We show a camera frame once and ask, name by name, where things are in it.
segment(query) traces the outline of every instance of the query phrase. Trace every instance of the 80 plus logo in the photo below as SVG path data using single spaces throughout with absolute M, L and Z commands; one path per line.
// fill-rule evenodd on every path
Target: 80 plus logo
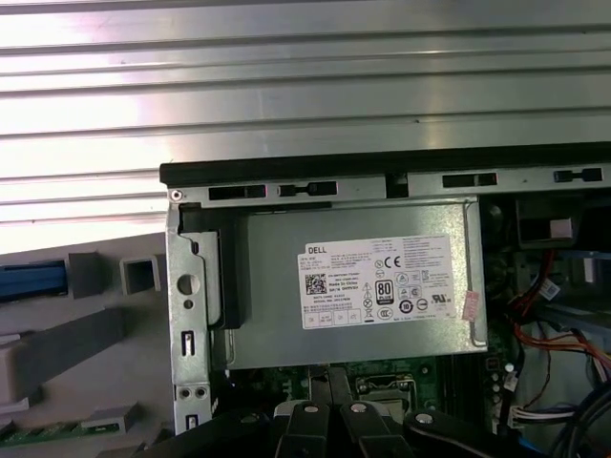
M 379 280 L 375 283 L 375 301 L 378 305 L 390 305 L 394 302 L 392 280 Z

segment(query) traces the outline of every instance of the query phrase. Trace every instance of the barcode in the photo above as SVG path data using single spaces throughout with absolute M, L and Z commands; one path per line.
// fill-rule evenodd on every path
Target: barcode
M 308 295 L 312 294 L 326 294 L 327 293 L 327 275 L 326 274 L 315 274 L 305 276 L 305 293 Z

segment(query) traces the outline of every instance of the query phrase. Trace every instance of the metal side panel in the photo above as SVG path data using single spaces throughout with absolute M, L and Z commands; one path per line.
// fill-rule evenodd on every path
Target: metal side panel
M 161 231 L 162 162 L 608 141 L 609 24 L 606 0 L 5 2 L 0 224 Z

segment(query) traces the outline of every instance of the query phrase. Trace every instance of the metal bracket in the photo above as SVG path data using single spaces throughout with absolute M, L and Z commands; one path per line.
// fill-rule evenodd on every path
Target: metal bracket
M 210 333 L 208 331 L 205 234 L 179 235 L 179 208 L 170 205 L 167 223 L 168 295 L 176 433 L 212 419 Z

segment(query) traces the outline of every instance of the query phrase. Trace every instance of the power supply label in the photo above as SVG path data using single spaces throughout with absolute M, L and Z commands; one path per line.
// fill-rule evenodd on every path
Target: power supply label
M 297 260 L 304 329 L 456 316 L 447 235 L 309 243 Z

